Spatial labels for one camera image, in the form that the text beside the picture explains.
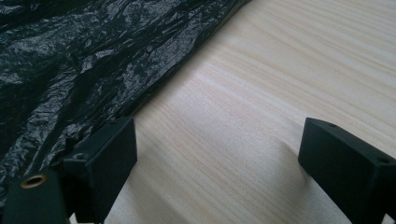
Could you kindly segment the black garbage bag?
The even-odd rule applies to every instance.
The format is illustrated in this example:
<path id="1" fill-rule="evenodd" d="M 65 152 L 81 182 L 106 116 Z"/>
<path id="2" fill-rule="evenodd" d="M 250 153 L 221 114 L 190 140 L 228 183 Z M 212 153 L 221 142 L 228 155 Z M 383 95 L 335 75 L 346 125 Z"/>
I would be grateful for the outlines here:
<path id="1" fill-rule="evenodd" d="M 249 0 L 0 0 L 0 213 L 131 114 Z"/>

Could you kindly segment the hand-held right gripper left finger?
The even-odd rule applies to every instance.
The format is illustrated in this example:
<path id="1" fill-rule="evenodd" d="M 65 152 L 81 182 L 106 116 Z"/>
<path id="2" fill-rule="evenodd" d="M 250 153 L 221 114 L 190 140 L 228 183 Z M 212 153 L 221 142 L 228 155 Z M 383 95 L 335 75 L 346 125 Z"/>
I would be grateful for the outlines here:
<path id="1" fill-rule="evenodd" d="M 137 162 L 134 119 L 110 121 L 69 155 L 63 166 L 72 178 L 71 211 L 81 223 L 102 223 Z"/>

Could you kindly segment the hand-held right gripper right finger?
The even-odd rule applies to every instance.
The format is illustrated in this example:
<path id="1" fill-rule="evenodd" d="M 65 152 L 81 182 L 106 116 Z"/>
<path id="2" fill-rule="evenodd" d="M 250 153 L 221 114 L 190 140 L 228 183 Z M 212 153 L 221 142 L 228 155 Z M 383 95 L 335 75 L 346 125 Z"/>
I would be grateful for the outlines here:
<path id="1" fill-rule="evenodd" d="M 330 122 L 308 118 L 298 162 L 353 224 L 396 224 L 396 159 Z"/>

